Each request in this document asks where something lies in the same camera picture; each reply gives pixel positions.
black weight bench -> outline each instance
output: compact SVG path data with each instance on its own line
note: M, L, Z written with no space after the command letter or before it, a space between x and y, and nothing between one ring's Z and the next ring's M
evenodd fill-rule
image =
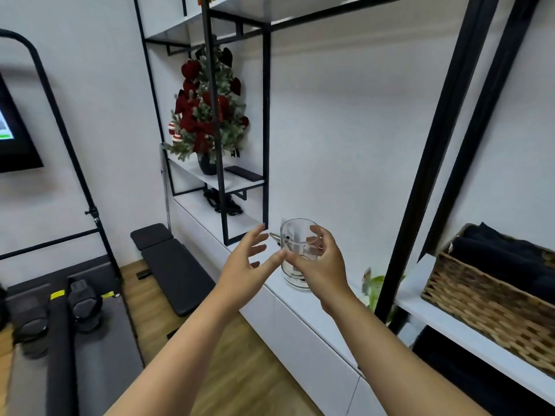
M191 313L213 289L212 278L162 223L131 232L131 239L178 316Z

wall-mounted screen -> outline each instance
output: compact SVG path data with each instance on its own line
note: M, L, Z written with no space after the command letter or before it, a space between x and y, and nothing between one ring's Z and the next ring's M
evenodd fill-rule
M41 166L37 149L0 75L0 172Z

person's left hand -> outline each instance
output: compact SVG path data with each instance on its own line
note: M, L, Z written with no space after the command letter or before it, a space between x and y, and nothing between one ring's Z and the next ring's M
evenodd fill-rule
M266 250L265 244L259 245L268 239L267 233L261 233L263 230L264 225L260 224L248 232L221 271L214 291L220 300L226 302L229 311L236 312L243 308L260 291L264 282L285 258L285 250L280 250L263 264L259 261L249 263L249 257Z

forearm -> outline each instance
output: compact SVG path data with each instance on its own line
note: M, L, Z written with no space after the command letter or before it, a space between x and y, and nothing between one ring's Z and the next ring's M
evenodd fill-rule
M338 300L332 316L389 416L487 415L414 355L354 295Z
M188 415L228 314L214 290L106 416Z

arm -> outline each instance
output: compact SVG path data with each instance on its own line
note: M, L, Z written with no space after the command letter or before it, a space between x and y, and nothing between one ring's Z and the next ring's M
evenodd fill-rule
M292 252L286 260L305 276L322 308L335 321L364 377L389 416L487 416L488 413L422 362L352 293L345 264L329 231L322 254L311 261Z
M227 323L253 298L284 258L249 264L266 249L264 225L247 233L227 259L216 287L105 416L188 415Z

